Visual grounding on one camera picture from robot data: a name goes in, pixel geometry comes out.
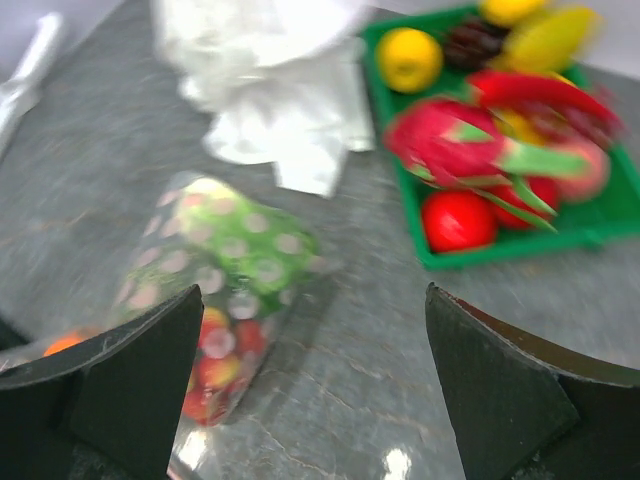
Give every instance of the white plastic utensil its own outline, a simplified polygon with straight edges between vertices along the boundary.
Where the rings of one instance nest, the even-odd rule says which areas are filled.
[[[56,12],[38,20],[38,29],[11,78],[0,84],[0,159],[22,116],[40,100],[38,87],[56,61],[66,34]]]

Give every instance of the white cloth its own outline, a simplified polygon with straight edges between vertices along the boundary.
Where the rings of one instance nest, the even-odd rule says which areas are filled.
[[[273,163],[278,185],[333,195],[347,152],[374,147],[350,37],[367,1],[157,2],[158,51],[181,71],[182,97],[213,116],[206,151]]]

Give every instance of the black object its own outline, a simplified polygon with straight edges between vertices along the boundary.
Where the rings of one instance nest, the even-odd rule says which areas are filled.
[[[202,321],[197,286],[136,320],[0,376],[0,478],[67,480],[85,443],[166,478]]]
[[[467,480],[640,479],[640,372],[430,285],[426,321]]]

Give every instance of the table surface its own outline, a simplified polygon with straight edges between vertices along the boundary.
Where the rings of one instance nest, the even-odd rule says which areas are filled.
[[[637,84],[590,73],[635,128]],[[430,281],[563,346],[640,367],[637,240],[426,272],[384,153],[353,155],[327,201],[277,189],[269,166],[208,157],[207,128],[153,56],[148,2],[130,0],[60,64],[0,175],[0,305],[35,337],[106,316],[156,198],[181,170],[289,210],[340,246],[345,269],[305,299],[233,423],[179,432],[203,479],[463,479],[425,329]],[[637,157],[640,137],[627,143]],[[127,478],[82,452],[75,475]]]

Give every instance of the white handle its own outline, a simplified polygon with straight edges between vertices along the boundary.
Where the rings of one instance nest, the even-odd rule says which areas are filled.
[[[38,30],[11,80],[32,86],[39,84],[56,61],[65,33],[66,23],[61,14],[52,12],[40,18]]]

